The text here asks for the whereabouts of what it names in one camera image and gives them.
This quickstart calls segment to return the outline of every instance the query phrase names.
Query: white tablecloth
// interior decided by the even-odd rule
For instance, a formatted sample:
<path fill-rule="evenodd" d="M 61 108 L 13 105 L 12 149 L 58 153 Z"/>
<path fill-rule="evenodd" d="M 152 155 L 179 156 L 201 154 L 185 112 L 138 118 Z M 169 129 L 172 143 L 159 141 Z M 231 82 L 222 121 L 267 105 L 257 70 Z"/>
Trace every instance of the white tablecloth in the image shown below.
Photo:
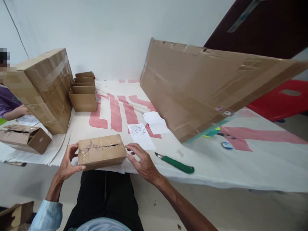
<path fill-rule="evenodd" d="M 132 143 L 127 124 L 146 124 L 142 114 L 154 110 L 140 83 L 127 80 L 96 81 L 96 87 L 99 97 L 97 112 L 75 112 L 66 136 L 53 136 L 46 153 L 27 157 L 14 151 L 2 154 L 0 161 L 59 166 L 67 144 L 78 140 L 120 134 L 125 145 Z M 218 188 L 308 192 L 307 142 L 247 108 L 240 110 L 238 116 L 221 129 L 224 136 L 200 137 L 182 145 L 172 133 L 152 135 L 148 128 L 156 152 L 194 166 L 195 172 L 190 175 L 162 161 L 154 151 L 148 153 L 163 175 L 183 183 Z M 224 141 L 230 142 L 234 149 L 222 148 L 221 142 Z M 13 150 L 2 143 L 0 148 L 5 150 L 4 153 Z M 104 169 L 137 173 L 128 159 L 120 166 Z"/>

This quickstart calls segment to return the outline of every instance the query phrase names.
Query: black pants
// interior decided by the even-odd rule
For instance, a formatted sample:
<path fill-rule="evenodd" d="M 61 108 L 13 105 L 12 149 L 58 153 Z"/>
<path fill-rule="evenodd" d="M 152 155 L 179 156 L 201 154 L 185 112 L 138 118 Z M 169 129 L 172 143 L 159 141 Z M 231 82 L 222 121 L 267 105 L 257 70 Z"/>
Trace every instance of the black pants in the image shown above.
<path fill-rule="evenodd" d="M 74 230 L 99 217 L 117 220 L 132 231 L 143 231 L 129 173 L 100 170 L 82 173 L 77 204 L 68 218 L 64 231 L 70 228 Z"/>

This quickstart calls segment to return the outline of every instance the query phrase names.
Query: purple shirt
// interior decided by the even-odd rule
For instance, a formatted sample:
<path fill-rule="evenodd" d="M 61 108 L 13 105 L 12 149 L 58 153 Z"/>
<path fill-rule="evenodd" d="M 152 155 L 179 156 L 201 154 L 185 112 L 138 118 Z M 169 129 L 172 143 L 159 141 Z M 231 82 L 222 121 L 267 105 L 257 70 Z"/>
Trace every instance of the purple shirt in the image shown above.
<path fill-rule="evenodd" d="M 0 117 L 3 118 L 5 112 L 14 110 L 22 103 L 14 96 L 8 88 L 0 87 Z"/>

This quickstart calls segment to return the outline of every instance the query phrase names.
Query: utility knife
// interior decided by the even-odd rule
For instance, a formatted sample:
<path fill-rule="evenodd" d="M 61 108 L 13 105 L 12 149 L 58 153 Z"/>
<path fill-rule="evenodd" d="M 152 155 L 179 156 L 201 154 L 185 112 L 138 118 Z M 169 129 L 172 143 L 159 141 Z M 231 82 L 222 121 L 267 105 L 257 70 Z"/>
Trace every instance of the utility knife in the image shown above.
<path fill-rule="evenodd" d="M 158 154 L 157 152 L 155 152 L 155 155 L 158 156 L 159 158 L 161 158 L 163 161 L 167 162 L 168 164 L 171 164 L 172 166 L 176 167 L 177 169 L 179 169 L 179 170 L 181 170 L 185 173 L 191 174 L 191 173 L 194 173 L 194 171 L 195 171 L 194 167 L 182 164 L 181 162 L 178 162 L 174 159 L 171 159 L 168 156 L 163 156 L 161 154 Z"/>

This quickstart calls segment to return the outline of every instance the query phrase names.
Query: green knife handle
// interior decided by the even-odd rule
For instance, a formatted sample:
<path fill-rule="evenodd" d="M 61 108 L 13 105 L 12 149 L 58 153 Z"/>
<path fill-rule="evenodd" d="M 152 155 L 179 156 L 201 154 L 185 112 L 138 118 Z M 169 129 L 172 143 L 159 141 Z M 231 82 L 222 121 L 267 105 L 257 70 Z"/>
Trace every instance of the green knife handle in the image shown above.
<path fill-rule="evenodd" d="M 168 156 L 164 156 L 164 157 L 162 158 L 162 160 L 165 161 L 165 162 L 167 162 L 167 163 L 169 163 L 169 164 L 171 164 L 172 166 L 178 168 L 179 170 L 181 170 L 181 171 L 183 171 L 183 172 L 185 172 L 185 173 L 190 174 L 190 173 L 193 173 L 193 172 L 195 171 L 195 168 L 194 168 L 194 167 L 191 167 L 191 166 L 187 166 L 187 165 L 185 165 L 185 164 L 182 164 L 181 162 L 178 162 L 178 161 L 176 161 L 176 160 L 174 160 L 174 159 L 171 159 L 171 158 L 168 157 Z"/>

